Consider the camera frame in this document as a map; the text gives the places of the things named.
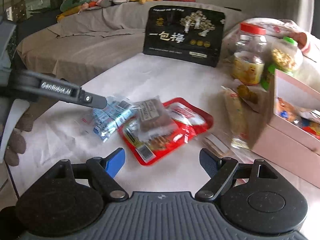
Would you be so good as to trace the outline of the brown gloved hand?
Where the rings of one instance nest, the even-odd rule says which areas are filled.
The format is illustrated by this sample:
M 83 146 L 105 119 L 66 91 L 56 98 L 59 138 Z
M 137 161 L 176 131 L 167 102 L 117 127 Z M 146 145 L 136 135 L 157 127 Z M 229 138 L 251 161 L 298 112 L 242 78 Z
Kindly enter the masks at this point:
M 24 154 L 27 148 L 24 137 L 21 132 L 31 132 L 33 129 L 33 117 L 29 113 L 24 113 L 18 123 L 16 124 L 7 148 L 4 154 L 4 160 L 9 166 L 18 166 L 20 163 L 19 154 Z

